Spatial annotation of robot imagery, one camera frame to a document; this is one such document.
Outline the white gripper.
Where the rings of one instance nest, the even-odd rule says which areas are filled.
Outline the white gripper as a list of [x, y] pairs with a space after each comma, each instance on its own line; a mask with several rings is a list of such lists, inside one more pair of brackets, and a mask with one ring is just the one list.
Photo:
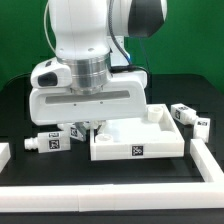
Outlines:
[[102, 132], [105, 120], [141, 117], [146, 112], [145, 71], [119, 72], [103, 85], [98, 93], [80, 95], [71, 88], [71, 70], [56, 58], [38, 64], [31, 73], [33, 87], [30, 116], [36, 125], [76, 122], [85, 136], [83, 122], [93, 122]]

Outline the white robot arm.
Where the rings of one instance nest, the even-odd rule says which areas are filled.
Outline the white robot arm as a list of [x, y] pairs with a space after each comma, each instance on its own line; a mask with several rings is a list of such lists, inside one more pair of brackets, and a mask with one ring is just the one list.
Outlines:
[[55, 57], [32, 71], [32, 121], [40, 125], [141, 117], [145, 74], [113, 65], [116, 36], [149, 37], [164, 24], [167, 0], [48, 0]]

